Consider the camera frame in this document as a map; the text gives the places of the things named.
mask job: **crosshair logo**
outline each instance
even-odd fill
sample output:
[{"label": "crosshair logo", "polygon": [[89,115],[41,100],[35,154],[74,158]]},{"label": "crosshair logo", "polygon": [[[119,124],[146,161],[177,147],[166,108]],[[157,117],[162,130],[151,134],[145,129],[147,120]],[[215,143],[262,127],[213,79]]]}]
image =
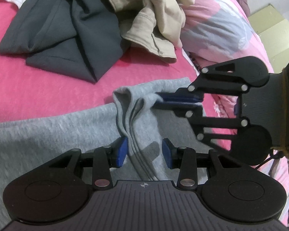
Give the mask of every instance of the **crosshair logo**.
[{"label": "crosshair logo", "polygon": [[140,186],[147,187],[147,186],[150,186],[150,185],[148,183],[143,182],[143,183],[140,184]]}]

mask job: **pink bed sheet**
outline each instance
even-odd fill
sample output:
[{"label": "pink bed sheet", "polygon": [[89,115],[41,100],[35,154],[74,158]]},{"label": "pink bed sheet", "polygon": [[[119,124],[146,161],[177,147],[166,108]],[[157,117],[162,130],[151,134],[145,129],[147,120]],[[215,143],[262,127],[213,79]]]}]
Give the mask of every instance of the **pink bed sheet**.
[{"label": "pink bed sheet", "polygon": [[[0,41],[17,12],[0,0]],[[177,62],[165,64],[140,48],[129,49],[97,82],[91,84],[25,65],[25,56],[0,56],[0,122],[47,117],[93,108],[112,101],[120,86],[157,79],[196,78],[193,67],[176,50]]]}]

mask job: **metal pin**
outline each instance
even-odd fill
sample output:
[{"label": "metal pin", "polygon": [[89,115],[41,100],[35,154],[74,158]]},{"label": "metal pin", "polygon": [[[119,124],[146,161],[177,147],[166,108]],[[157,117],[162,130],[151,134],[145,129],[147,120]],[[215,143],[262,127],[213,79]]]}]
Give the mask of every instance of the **metal pin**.
[{"label": "metal pin", "polygon": [[199,134],[197,135],[197,140],[198,140],[198,141],[201,141],[203,138],[204,138],[204,134],[199,133]]},{"label": "metal pin", "polygon": [[246,90],[248,90],[248,86],[246,84],[243,84],[241,86],[241,89],[242,89],[242,91],[246,91]]},{"label": "metal pin", "polygon": [[110,181],[106,179],[98,179],[94,184],[98,187],[107,187],[110,184]]},{"label": "metal pin", "polygon": [[188,110],[185,114],[185,117],[190,118],[190,117],[192,117],[192,115],[193,115],[193,112],[191,110]]},{"label": "metal pin", "polygon": [[208,73],[208,71],[209,71],[208,68],[203,68],[203,69],[201,70],[201,72],[204,73],[204,74],[205,74],[205,73]]},{"label": "metal pin", "polygon": [[180,184],[185,187],[192,187],[195,185],[195,181],[192,179],[183,179],[180,181]]},{"label": "metal pin", "polygon": [[247,120],[245,120],[245,119],[242,120],[242,122],[241,122],[242,127],[246,127],[247,124],[248,124],[248,121],[247,121]]},{"label": "metal pin", "polygon": [[195,90],[195,86],[190,85],[190,86],[188,86],[187,90],[188,90],[189,92],[193,92],[193,91]]}]

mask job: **gray fabric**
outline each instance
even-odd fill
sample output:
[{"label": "gray fabric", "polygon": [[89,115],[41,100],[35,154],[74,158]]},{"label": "gray fabric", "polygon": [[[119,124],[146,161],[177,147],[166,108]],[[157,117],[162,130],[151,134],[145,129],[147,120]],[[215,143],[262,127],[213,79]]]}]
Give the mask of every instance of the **gray fabric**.
[{"label": "gray fabric", "polygon": [[96,82],[128,46],[116,15],[101,0],[26,0],[0,54],[30,53],[29,66]]},{"label": "gray fabric", "polygon": [[[161,155],[162,138],[199,152],[208,152],[209,148],[195,139],[186,119],[151,106],[159,99],[154,92],[175,91],[189,83],[188,79],[159,80],[120,88],[114,93],[116,104],[56,117],[0,123],[0,229],[10,220],[2,202],[3,190],[10,181],[69,149],[88,152],[109,145],[123,134],[129,138],[129,156],[122,168],[111,169],[114,182],[176,182],[178,170],[167,169]],[[199,172],[199,183],[203,183],[207,179],[205,170]]]}]

